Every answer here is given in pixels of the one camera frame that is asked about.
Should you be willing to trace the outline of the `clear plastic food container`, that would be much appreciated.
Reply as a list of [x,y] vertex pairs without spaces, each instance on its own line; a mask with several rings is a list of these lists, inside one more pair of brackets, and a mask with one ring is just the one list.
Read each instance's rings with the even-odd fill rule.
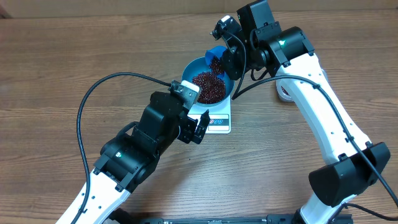
[[283,102],[287,102],[287,103],[293,103],[294,100],[292,99],[292,97],[289,95],[289,93],[287,92],[287,90],[282,87],[282,85],[280,84],[280,80],[277,80],[276,83],[276,90],[279,96],[279,99]]

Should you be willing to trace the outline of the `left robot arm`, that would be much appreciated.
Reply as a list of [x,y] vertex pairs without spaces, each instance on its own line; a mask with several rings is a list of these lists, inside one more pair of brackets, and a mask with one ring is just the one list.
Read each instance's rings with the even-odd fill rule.
[[59,223],[103,223],[156,169],[160,156],[175,139],[201,143],[210,121],[188,117],[199,94],[156,91],[140,121],[131,122],[108,141],[85,184]]

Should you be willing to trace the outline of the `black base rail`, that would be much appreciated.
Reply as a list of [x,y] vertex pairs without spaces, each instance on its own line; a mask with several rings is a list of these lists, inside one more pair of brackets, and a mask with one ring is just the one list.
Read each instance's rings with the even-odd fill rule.
[[293,214],[270,214],[266,217],[181,218],[138,217],[118,208],[103,224],[291,224],[297,223]]

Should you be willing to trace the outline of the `red beans in scoop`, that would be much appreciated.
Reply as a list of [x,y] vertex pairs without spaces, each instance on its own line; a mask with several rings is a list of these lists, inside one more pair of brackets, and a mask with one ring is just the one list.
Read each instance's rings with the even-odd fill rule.
[[221,66],[221,62],[217,57],[213,57],[210,61],[209,68],[213,75],[223,75],[224,70]]

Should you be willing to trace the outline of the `red beans in bowl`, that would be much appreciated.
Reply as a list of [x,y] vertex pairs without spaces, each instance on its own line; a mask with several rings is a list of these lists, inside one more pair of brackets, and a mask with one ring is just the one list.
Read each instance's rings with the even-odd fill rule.
[[192,78],[192,83],[201,88],[198,102],[214,104],[224,99],[226,95],[225,82],[211,72],[201,72]]

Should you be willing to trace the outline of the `white digital kitchen scale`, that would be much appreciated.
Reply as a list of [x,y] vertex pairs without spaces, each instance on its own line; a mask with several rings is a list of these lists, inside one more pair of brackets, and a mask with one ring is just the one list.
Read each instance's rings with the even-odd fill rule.
[[231,132],[231,97],[213,104],[196,103],[192,106],[188,116],[200,121],[201,115],[209,111],[210,122],[206,134],[229,134]]

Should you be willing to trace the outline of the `teal blue bowl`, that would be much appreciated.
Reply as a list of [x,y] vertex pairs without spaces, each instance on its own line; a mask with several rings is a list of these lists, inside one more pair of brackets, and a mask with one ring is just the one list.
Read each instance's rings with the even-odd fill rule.
[[[197,76],[201,72],[211,72],[205,62],[204,57],[197,58],[186,66],[182,74],[182,80],[186,80],[192,83],[192,78]],[[224,97],[224,99],[226,99],[228,96],[231,96],[232,90],[234,88],[234,81],[230,80],[227,75],[225,75],[225,77],[221,79],[225,82],[226,85],[226,95]]]

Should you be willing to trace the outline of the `red adzuki beans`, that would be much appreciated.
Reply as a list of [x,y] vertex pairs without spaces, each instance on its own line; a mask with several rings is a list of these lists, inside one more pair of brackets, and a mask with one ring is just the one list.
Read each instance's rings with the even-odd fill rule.
[[285,90],[285,88],[281,87],[281,90],[282,90],[282,92],[283,92],[285,95],[290,96],[290,95],[288,94],[288,92]]

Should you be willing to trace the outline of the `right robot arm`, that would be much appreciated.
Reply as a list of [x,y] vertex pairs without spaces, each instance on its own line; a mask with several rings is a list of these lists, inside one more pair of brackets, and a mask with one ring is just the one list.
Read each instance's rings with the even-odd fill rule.
[[377,182],[391,153],[374,144],[350,118],[335,95],[319,59],[299,27],[282,30],[267,1],[254,1],[237,17],[220,19],[212,36],[227,48],[220,62],[230,79],[242,82],[246,72],[263,70],[254,86],[276,82],[290,96],[318,141],[325,165],[308,176],[313,194],[284,223],[344,223],[340,217],[352,199]]

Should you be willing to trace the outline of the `blue plastic measuring scoop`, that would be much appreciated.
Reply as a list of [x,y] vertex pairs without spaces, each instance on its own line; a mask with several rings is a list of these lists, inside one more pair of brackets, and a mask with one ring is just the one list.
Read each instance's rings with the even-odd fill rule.
[[[205,62],[207,64],[207,66],[209,67],[210,61],[211,61],[211,59],[213,57],[217,57],[220,60],[220,62],[221,62],[221,57],[223,56],[223,53],[226,50],[227,50],[227,48],[223,47],[223,46],[217,46],[217,47],[214,47],[214,48],[212,48],[210,50],[207,50],[206,53],[205,53]],[[224,72],[223,75],[217,75],[217,77],[218,78],[224,78],[225,75],[226,75],[226,73]]]

